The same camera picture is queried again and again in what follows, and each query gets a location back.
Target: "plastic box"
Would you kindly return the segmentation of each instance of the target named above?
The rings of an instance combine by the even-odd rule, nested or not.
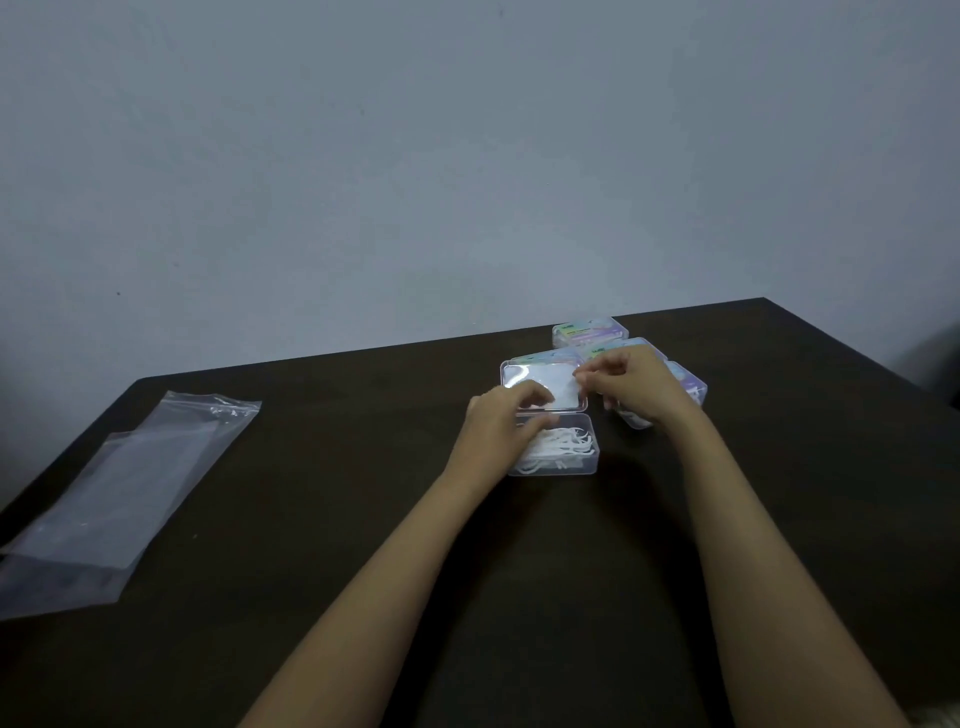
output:
[[[660,357],[663,361],[666,361],[666,354],[660,351],[657,347],[651,344],[649,341],[643,338],[633,338],[633,339],[613,339],[612,341],[604,341],[600,343],[590,343],[583,346],[577,347],[577,351],[583,357],[585,361],[590,361],[594,356],[601,354],[603,352],[608,352],[610,349],[619,349],[620,347],[635,347],[640,345],[646,345],[654,350],[657,353],[657,356]],[[555,352],[562,352],[563,349],[555,349]]]
[[[561,362],[566,364],[576,364],[578,367],[584,363],[583,355],[577,351],[576,347],[563,347],[562,349],[550,349],[546,352],[528,353],[523,356],[515,356],[510,360],[510,364],[534,364],[544,362]]]
[[[530,416],[518,415],[516,425],[521,426],[530,419]],[[597,472],[597,461],[600,459],[600,446],[597,444],[597,436],[593,431],[593,422],[590,417],[582,412],[566,412],[560,415],[560,421],[555,425],[548,427],[580,427],[589,432],[593,438],[592,455],[566,455],[559,461],[545,461],[544,465],[534,473],[521,473],[517,470],[523,463],[523,456],[516,462],[509,475],[514,477],[532,477],[535,475],[593,475]]]
[[[684,391],[686,391],[697,404],[703,406],[704,400],[707,398],[707,385],[675,361],[668,361],[666,366],[681,383]],[[629,409],[624,409],[619,405],[615,411],[623,418],[623,421],[633,429],[646,429],[647,427],[653,426],[653,423],[644,420],[637,415],[636,412],[631,412]]]
[[[573,378],[573,370],[579,364],[573,362],[531,362],[512,364],[505,361],[500,364],[500,383],[513,387],[521,381],[538,381],[553,395],[554,400],[546,405],[524,407],[520,412],[542,410],[544,412],[583,412],[587,409],[587,398],[580,392],[580,385]]]
[[[610,316],[585,321],[571,321],[553,327],[553,348],[579,347],[590,342],[626,339],[630,332]]]

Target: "wall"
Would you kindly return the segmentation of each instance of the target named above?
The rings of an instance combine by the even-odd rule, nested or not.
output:
[[[141,376],[757,295],[960,345],[953,0],[3,5],[0,503]]]

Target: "finger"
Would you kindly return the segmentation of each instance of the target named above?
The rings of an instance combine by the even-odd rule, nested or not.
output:
[[[556,425],[559,422],[559,415],[539,415],[537,417],[531,417],[523,426],[518,427],[516,431],[519,433],[520,442],[522,442],[526,448],[533,442],[533,439],[537,437],[538,432],[543,432],[549,426]]]
[[[585,392],[596,392],[607,395],[612,399],[619,399],[618,393],[623,382],[620,375],[600,374],[599,372],[581,372],[577,375],[577,383]]]
[[[553,401],[550,390],[533,379],[525,379],[509,390],[514,407],[529,407],[531,404],[548,404]]]
[[[574,375],[581,372],[606,372],[607,374],[623,374],[627,371],[627,363],[630,361],[630,349],[611,349],[608,352],[597,354],[590,361],[581,364],[575,370]]]

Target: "dark brown table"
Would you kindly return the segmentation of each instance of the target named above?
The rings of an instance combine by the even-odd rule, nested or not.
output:
[[[619,317],[706,410],[896,698],[960,697],[960,414],[763,299]],[[4,726],[233,726],[548,327],[137,381],[5,543],[168,389],[263,400],[117,604],[0,623]],[[680,471],[592,401],[595,476],[507,479],[447,560],[387,724],[729,725]]]

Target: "hand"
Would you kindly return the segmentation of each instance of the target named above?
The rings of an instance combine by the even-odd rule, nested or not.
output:
[[[603,395],[604,407],[617,402],[653,423],[698,411],[696,402],[660,360],[653,347],[640,344],[603,352],[574,373],[585,392]]]
[[[444,478],[475,484],[484,489],[485,495],[507,474],[537,433],[559,419],[556,415],[538,415],[517,427],[516,411],[551,401],[550,391],[530,379],[510,389],[493,387],[487,394],[471,398]]]

